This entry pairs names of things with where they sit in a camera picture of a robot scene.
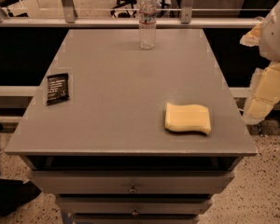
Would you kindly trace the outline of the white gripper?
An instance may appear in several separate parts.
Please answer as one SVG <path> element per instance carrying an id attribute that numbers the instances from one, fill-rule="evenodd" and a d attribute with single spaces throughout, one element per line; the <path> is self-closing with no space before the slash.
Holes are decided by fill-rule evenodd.
<path id="1" fill-rule="evenodd" d="M 271 61 L 265 69 L 255 70 L 244 105 L 244 121 L 263 121 L 280 101 L 280 0 L 262 24 L 242 36 L 240 44 L 259 45 L 260 55 Z"/>

